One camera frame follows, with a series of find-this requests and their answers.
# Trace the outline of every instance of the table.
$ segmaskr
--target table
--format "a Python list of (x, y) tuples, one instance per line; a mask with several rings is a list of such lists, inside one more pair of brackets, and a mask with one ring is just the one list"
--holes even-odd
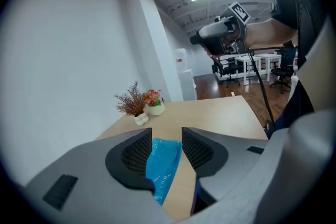
[(280, 68), (281, 54), (258, 54), (258, 57), (266, 59), (267, 82), (269, 82), (271, 73), (271, 59), (278, 59), (278, 68)]
[[(97, 139), (151, 127), (152, 138), (181, 141), (181, 128), (195, 127), (220, 134), (267, 140), (263, 127), (242, 96), (164, 105), (165, 112), (160, 116), (149, 115), (150, 120), (143, 126), (137, 126), (132, 117), (123, 116)], [(162, 206), (175, 221), (190, 217), (195, 182), (195, 171), (182, 152), (172, 186)]]
[[(261, 70), (261, 58), (258, 57), (258, 56), (253, 56), (253, 59), (255, 62), (258, 62), (258, 71), (260, 72)], [(237, 65), (237, 61), (241, 61), (243, 62), (243, 66), (244, 66), (244, 85), (247, 84), (246, 82), (246, 66), (248, 63), (251, 62), (251, 59), (250, 59), (250, 56), (238, 56), (235, 58), (235, 62), (236, 62), (236, 65)], [(250, 64), (248, 65), (248, 76), (250, 76)]]

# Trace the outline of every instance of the office chair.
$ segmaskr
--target office chair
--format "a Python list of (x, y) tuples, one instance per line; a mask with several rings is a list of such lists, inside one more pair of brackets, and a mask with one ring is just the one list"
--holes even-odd
[(271, 88), (273, 85), (281, 86), (281, 93), (283, 93), (283, 86), (290, 88), (288, 85), (289, 81), (287, 77), (291, 77), (294, 73), (293, 62), (295, 58), (296, 49), (295, 48), (285, 48), (281, 51), (281, 64), (280, 68), (273, 68), (271, 72), (274, 75), (280, 77), (279, 80), (276, 80), (269, 87)]
[(229, 87), (229, 84), (230, 82), (236, 82), (238, 83), (238, 86), (240, 86), (240, 82), (238, 81), (238, 79), (233, 79), (231, 77), (232, 74), (236, 73), (236, 71), (238, 70), (238, 65), (235, 64), (235, 58), (232, 57), (232, 58), (228, 58), (227, 59), (227, 62), (228, 62), (228, 66), (223, 68), (223, 65), (221, 64), (221, 62), (217, 59), (214, 59), (214, 67), (215, 67), (215, 70), (217, 69), (218, 72), (224, 76), (224, 75), (229, 75), (229, 78), (227, 80), (225, 80), (227, 82), (227, 85), (226, 87), (228, 88)]

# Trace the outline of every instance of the blue plastic bag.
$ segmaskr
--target blue plastic bag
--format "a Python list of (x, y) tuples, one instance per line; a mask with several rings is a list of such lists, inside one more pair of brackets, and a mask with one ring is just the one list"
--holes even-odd
[(147, 160), (146, 178), (154, 182), (154, 198), (160, 205), (167, 196), (180, 163), (182, 143), (154, 138), (152, 153)]

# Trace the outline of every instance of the black mesh pad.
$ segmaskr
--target black mesh pad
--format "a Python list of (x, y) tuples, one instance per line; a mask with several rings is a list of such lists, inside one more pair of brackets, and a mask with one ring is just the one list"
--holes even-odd
[(127, 188), (146, 189), (154, 193), (154, 184), (145, 178), (146, 164), (152, 152), (152, 129), (147, 128), (106, 155), (105, 165), (110, 175)]
[(147, 133), (127, 146), (121, 153), (124, 166), (140, 176), (146, 176), (146, 164), (152, 152), (152, 135)]
[(197, 178), (214, 175), (228, 159), (228, 151), (223, 145), (186, 127), (182, 128), (182, 149)]

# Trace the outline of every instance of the white pillar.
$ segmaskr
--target white pillar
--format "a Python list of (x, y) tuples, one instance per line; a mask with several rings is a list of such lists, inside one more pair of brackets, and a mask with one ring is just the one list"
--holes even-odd
[(176, 64), (154, 0), (126, 0), (135, 46), (151, 88), (165, 101), (183, 101)]

